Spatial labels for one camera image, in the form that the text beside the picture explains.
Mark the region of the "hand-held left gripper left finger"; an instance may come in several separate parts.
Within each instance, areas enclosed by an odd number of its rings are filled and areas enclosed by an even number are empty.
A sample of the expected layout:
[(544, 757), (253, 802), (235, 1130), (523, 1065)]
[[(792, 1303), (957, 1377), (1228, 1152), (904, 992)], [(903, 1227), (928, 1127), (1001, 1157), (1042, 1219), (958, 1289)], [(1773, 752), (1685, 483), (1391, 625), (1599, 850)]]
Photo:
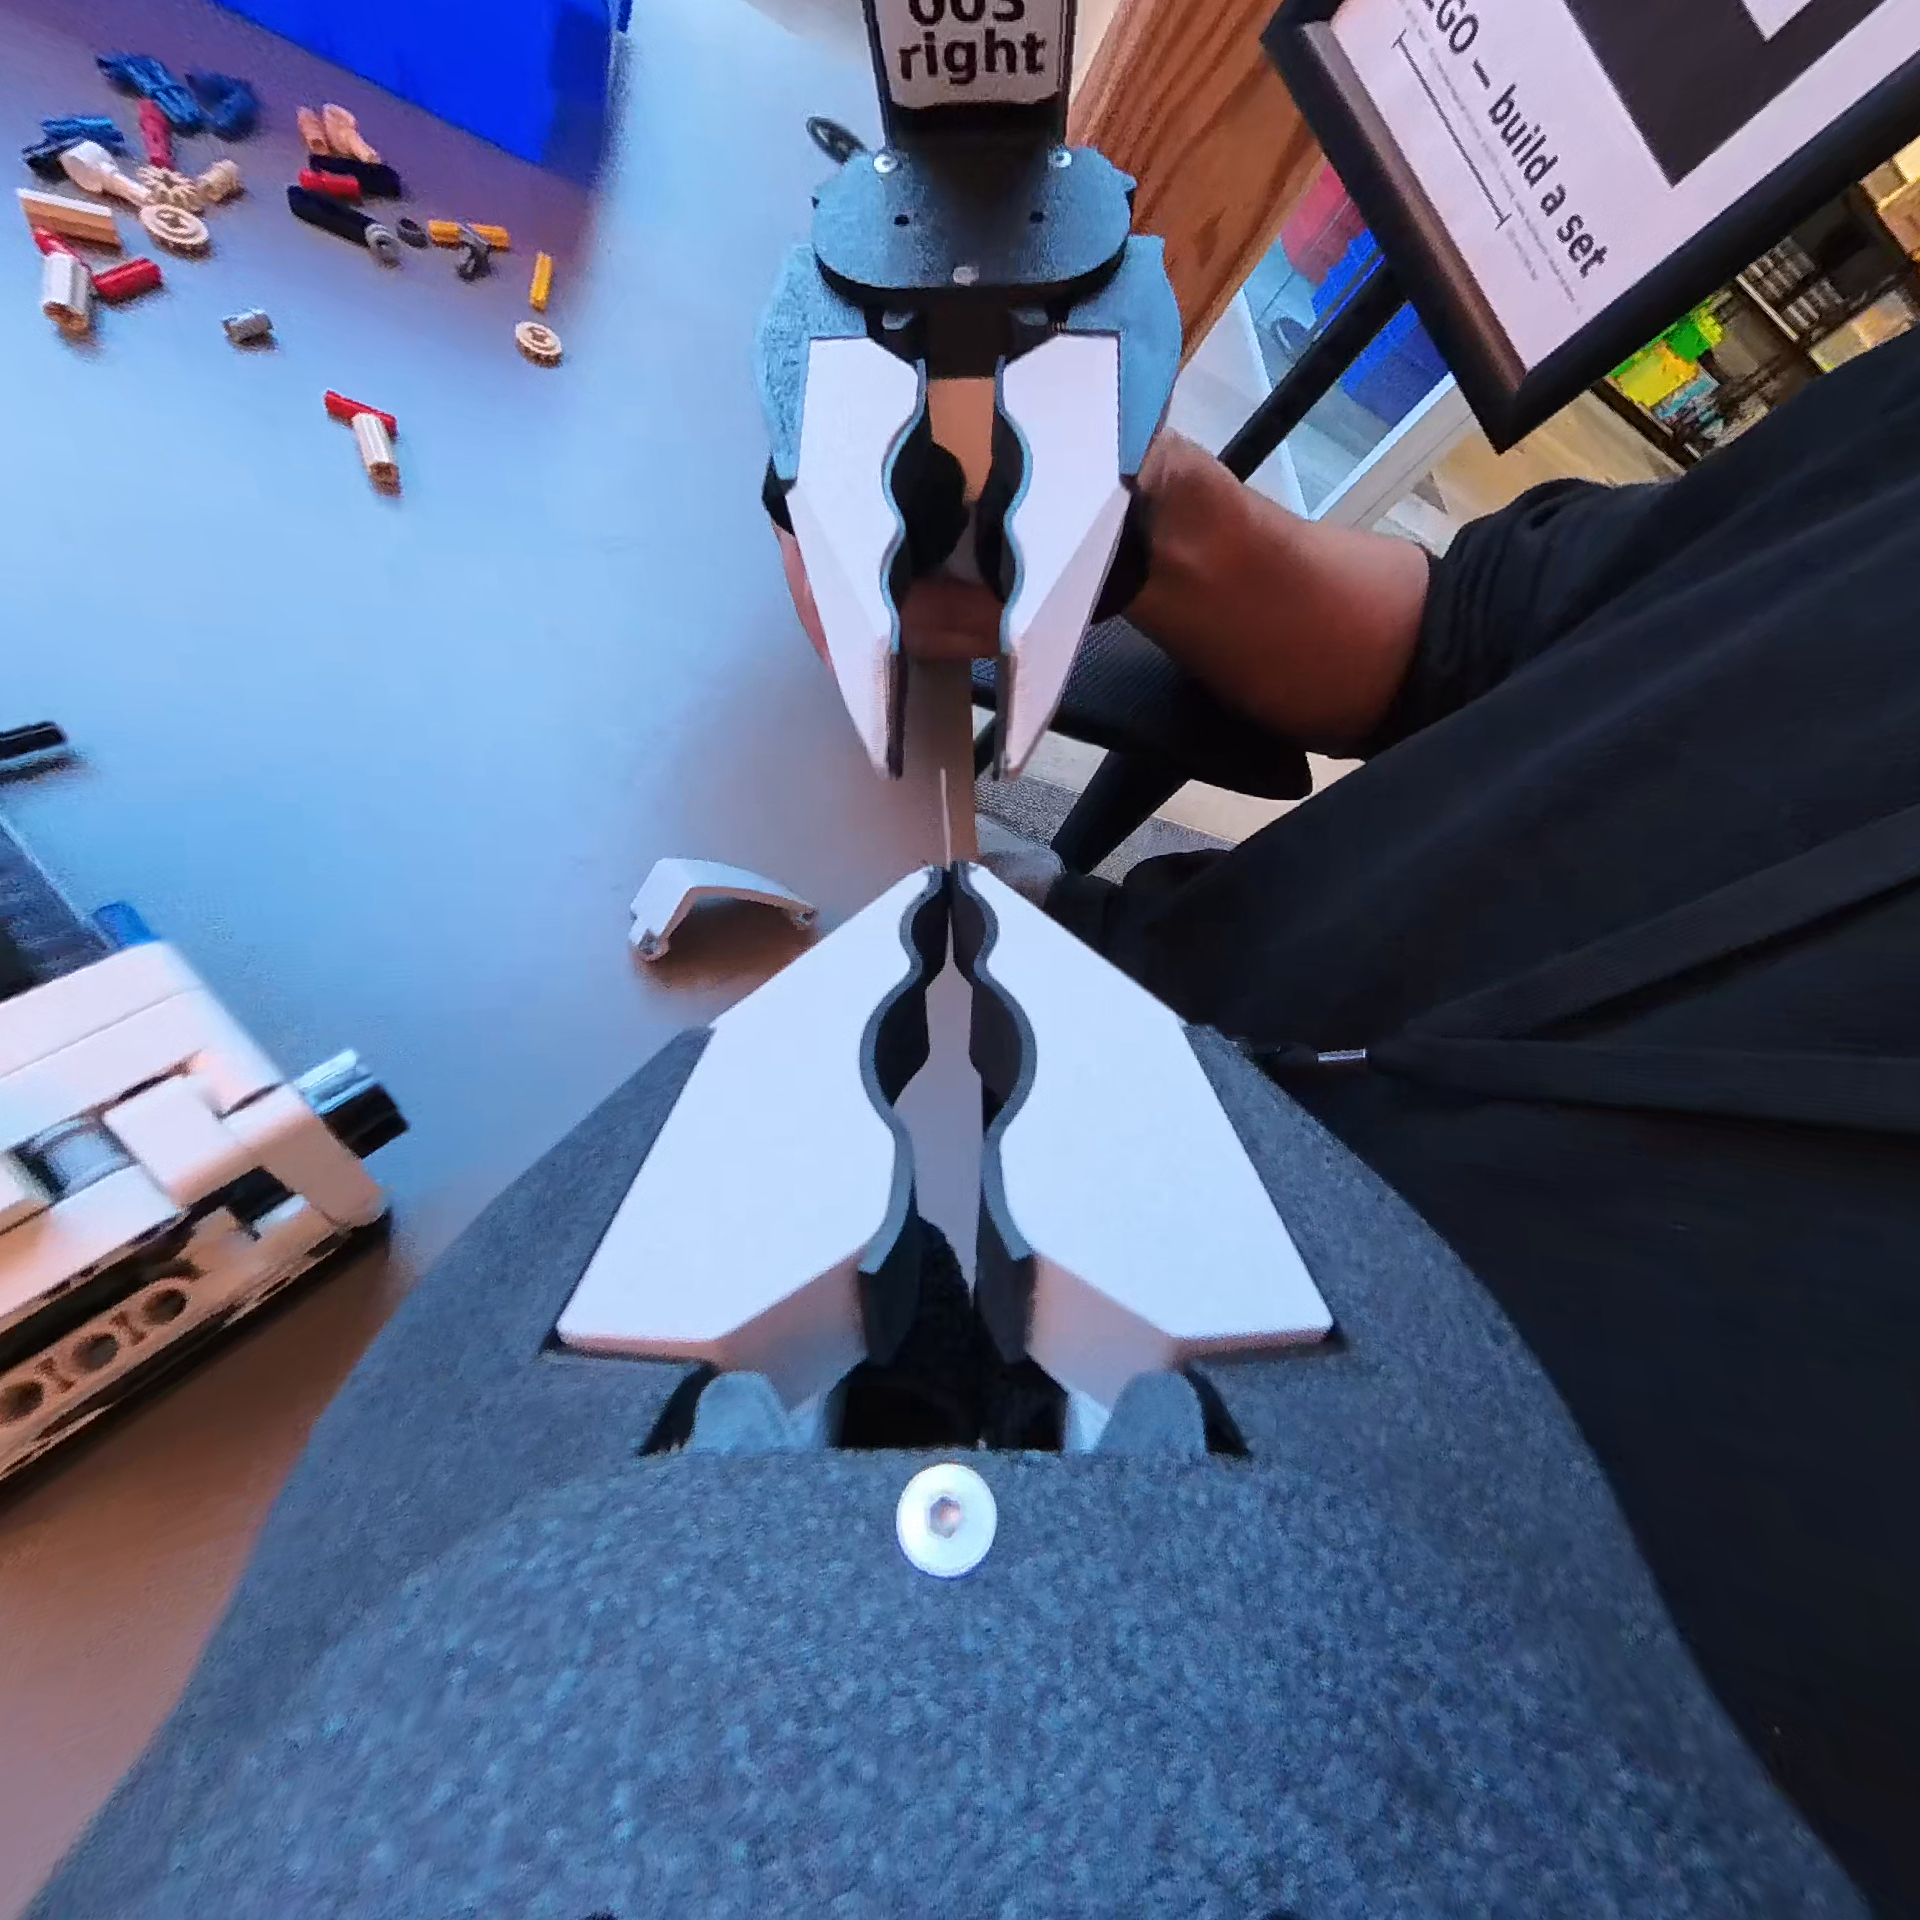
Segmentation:
[(949, 879), (912, 868), (691, 1037), (556, 1356), (759, 1378), (799, 1446), (845, 1446), (855, 1377), (901, 1358), (931, 1261), (962, 1258), (962, 1140), (904, 1101), (944, 1072)]

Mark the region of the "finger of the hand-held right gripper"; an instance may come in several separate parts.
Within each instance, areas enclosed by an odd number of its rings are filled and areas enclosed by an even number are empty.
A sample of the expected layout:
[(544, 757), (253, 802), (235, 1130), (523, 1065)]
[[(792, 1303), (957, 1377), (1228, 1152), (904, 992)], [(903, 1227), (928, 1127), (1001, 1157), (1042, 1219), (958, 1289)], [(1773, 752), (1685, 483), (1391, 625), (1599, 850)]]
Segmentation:
[(901, 600), (915, 577), (911, 484), (949, 462), (928, 378), (868, 336), (805, 350), (791, 535), (842, 708), (878, 777), (901, 781), (906, 655)]
[(1007, 483), (996, 779), (1020, 779), (1068, 690), (1129, 519), (1120, 345), (1058, 333), (1002, 365), (995, 472)]

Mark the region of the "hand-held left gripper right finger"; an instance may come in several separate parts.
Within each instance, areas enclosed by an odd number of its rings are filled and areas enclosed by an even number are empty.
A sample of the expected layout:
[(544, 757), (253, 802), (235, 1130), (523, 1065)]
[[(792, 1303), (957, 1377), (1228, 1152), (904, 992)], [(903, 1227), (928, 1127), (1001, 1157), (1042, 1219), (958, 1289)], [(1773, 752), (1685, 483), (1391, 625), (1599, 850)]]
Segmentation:
[(1337, 1333), (1186, 1024), (979, 862), (949, 871), (983, 1098), (973, 1300), (1062, 1453), (1125, 1391)]

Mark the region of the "person's right forearm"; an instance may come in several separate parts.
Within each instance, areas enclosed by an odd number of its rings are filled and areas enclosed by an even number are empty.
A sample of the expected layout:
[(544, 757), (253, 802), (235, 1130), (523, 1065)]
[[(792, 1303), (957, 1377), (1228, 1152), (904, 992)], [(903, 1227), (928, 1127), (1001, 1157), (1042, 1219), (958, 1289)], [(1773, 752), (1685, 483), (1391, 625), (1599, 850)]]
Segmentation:
[(1690, 472), (1554, 484), (1431, 568), (1366, 762), (1277, 822), (1345, 855), (1574, 804), (1713, 841), (1917, 804), (1917, 334)]

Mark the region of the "white curved lego panel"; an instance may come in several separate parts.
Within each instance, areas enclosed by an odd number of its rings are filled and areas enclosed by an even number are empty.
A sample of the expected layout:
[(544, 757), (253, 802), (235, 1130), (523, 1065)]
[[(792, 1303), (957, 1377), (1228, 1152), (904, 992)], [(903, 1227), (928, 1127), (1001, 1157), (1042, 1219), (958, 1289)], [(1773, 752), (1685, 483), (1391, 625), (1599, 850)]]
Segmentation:
[(774, 876), (718, 860), (665, 857), (631, 902), (629, 945), (636, 959), (658, 964), (684, 923), (717, 902), (765, 906), (803, 932), (818, 923), (818, 909)]

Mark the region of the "white lego model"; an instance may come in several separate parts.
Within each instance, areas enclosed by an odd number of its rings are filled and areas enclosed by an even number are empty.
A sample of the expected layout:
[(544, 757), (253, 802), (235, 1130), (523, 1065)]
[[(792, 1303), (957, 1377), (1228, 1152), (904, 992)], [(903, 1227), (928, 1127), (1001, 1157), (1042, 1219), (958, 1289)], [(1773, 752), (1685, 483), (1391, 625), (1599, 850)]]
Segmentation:
[(3, 1481), (20, 1482), (386, 1232), (406, 1133), (353, 1051), (275, 1065), (122, 902), (6, 829)]

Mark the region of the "scattered small lego pieces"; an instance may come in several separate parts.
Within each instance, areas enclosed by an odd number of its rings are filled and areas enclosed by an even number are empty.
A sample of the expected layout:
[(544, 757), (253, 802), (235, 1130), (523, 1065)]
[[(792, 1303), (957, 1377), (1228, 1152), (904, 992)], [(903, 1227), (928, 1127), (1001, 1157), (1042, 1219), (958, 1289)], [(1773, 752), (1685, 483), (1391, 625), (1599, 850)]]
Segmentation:
[(149, 179), (4, 175), (4, 568), (517, 530), (582, 444), (587, 366), (521, 349), (564, 179), (315, 60), (253, 139)]

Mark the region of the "person's right hand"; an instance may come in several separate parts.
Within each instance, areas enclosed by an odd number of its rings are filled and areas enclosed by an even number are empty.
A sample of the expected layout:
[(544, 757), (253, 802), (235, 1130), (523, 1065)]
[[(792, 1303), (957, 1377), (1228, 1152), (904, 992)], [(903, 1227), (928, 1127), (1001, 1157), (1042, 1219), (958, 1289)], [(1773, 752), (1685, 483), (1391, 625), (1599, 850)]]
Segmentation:
[[(1227, 710), (1268, 732), (1284, 732), (1272, 681), (1280, 657), (1270, 596), (1284, 581), (1275, 537), (1337, 532), (1288, 517), (1250, 492), (1202, 444), (1163, 428), (1138, 475), (1135, 504), (1146, 510), (1144, 583), (1126, 606), (1129, 623), (1177, 671)], [(776, 517), (785, 585), (814, 655), (828, 662), (825, 623), (795, 532)], [(911, 661), (973, 662), (1001, 655), (996, 596), (958, 579), (931, 579), (911, 589), (903, 606), (903, 638)]]

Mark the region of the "black sign stand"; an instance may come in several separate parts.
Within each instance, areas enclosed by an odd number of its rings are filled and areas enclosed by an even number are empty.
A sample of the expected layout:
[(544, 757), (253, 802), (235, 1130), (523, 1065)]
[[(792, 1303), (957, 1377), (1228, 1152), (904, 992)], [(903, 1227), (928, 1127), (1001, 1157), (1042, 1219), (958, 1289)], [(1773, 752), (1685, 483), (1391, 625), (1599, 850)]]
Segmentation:
[(1297, 362), (1254, 407), (1219, 455), (1224, 471), (1250, 483), (1402, 308), (1402, 289), (1384, 257), (1376, 257), (1345, 301), (1309, 336)]

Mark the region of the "black framed sign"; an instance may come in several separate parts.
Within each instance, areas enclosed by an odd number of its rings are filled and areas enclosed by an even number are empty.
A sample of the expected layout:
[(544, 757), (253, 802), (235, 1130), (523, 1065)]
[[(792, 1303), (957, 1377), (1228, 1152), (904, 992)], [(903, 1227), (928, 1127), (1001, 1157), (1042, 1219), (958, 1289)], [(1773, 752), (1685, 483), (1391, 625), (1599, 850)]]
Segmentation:
[(1262, 44), (1498, 453), (1917, 139), (1915, 3), (1298, 3)]

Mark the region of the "blue plastic bin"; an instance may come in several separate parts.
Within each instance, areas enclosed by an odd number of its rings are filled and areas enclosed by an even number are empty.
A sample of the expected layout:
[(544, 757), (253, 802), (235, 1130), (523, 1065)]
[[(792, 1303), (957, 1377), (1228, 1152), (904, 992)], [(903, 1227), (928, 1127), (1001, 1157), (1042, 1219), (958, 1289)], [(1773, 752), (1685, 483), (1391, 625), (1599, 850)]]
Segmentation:
[(229, 3), (227, 11), (564, 181), (599, 170), (631, 3)]

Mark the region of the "shelf with colourful boxes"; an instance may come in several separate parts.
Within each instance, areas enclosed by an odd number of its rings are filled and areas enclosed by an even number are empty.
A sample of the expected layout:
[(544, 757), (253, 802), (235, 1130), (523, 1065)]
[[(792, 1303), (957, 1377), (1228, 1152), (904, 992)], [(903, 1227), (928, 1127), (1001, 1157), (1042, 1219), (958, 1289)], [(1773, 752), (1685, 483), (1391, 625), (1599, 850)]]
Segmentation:
[(1919, 159), (1907, 148), (1622, 361), (1594, 396), (1693, 469), (1917, 327)]

